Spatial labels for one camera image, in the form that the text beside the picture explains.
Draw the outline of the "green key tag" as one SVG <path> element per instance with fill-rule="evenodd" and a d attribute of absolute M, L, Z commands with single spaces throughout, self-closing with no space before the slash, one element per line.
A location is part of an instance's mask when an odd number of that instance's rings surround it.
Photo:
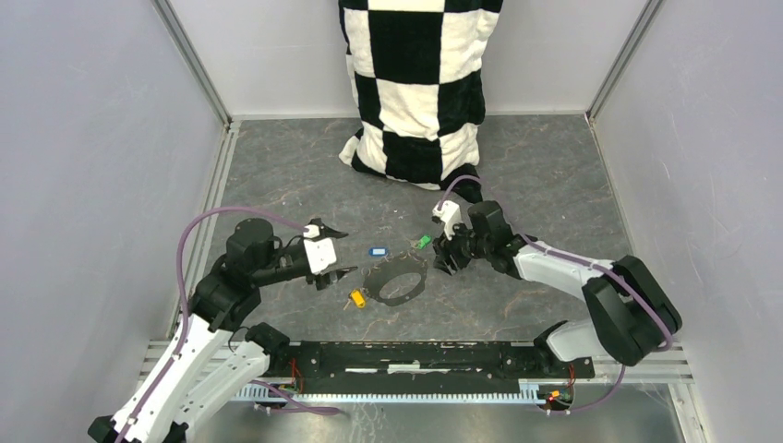
<path fill-rule="evenodd" d="M 429 235 L 421 236 L 415 243 L 416 249 L 424 249 L 432 243 L 432 237 Z"/>

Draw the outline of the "blue key tag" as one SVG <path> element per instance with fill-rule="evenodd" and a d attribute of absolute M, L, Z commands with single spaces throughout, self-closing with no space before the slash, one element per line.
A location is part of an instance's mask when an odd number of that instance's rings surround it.
<path fill-rule="evenodd" d="M 387 247 L 371 247 L 368 250 L 368 254 L 371 257 L 386 257 L 390 254 Z"/>

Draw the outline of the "yellow key tag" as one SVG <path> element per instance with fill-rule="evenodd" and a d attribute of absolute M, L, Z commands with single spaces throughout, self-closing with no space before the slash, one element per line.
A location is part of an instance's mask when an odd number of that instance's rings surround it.
<path fill-rule="evenodd" d="M 356 308 L 362 309 L 366 307 L 367 301 L 364 293 L 360 289 L 355 289 L 349 293 L 349 300 Z"/>

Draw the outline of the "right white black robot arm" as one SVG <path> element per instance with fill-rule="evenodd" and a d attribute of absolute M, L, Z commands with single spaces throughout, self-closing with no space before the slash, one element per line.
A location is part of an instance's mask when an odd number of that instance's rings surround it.
<path fill-rule="evenodd" d="M 588 310 L 587 320 L 562 321 L 537 337 L 533 362 L 540 374 L 555 377 L 571 361 L 598 355 L 634 366 L 672 346 L 681 315 L 640 258 L 583 257 L 515 233 L 494 200 L 472 205 L 467 214 L 464 222 L 450 200 L 433 208 L 432 219 L 443 228 L 433 243 L 437 269 L 453 274 L 485 260 L 500 274 L 571 295 Z"/>

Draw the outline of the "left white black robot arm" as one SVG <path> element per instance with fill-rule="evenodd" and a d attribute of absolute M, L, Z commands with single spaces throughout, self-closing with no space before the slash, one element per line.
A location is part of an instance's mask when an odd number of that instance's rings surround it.
<path fill-rule="evenodd" d="M 290 364 L 290 340 L 259 323 L 224 363 L 199 378 L 260 304 L 261 288 L 303 279 L 323 290 L 351 272 L 335 266 L 333 242 L 344 236 L 313 219 L 284 243 L 264 218 L 238 223 L 224 254 L 196 285 L 163 356 L 120 410 L 93 420 L 89 437 L 96 442 L 188 442 L 253 379 L 282 374 Z"/>

